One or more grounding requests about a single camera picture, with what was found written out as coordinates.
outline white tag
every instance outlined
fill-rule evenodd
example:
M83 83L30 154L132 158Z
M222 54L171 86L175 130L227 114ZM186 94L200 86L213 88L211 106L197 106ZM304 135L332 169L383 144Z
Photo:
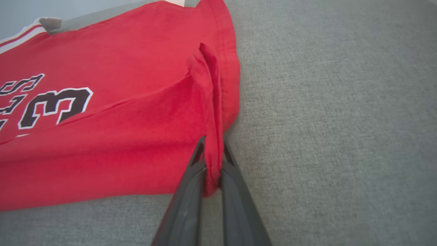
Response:
M165 1L182 7L185 5L185 0L165 0Z

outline striped trim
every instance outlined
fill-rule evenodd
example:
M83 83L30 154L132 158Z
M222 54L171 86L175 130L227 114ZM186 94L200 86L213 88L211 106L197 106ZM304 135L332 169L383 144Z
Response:
M19 46L20 44L43 32L47 31L39 23L39 21L35 21L33 24L23 28L23 30L18 34L2 39L0 41L0 54Z

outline gray tablecloth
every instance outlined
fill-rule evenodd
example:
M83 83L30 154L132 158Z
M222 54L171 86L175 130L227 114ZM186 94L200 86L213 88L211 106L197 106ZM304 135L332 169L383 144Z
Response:
M241 61L240 113L226 137L273 244L437 245L437 6L226 4ZM170 198L3 212L0 245L148 245ZM202 245L222 245L220 192L203 214Z

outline red jersey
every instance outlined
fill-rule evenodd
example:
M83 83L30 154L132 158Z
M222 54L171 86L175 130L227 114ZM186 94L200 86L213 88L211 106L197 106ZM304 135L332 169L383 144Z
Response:
M172 193L206 135L206 194L239 108L222 0L158 1L53 36L0 42L0 210Z

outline folded fabric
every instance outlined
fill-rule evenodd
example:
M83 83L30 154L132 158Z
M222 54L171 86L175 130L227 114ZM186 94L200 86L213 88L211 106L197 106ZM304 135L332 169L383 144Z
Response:
M0 42L0 210L172 193L206 135L206 195L239 108L222 0L154 2L50 36Z

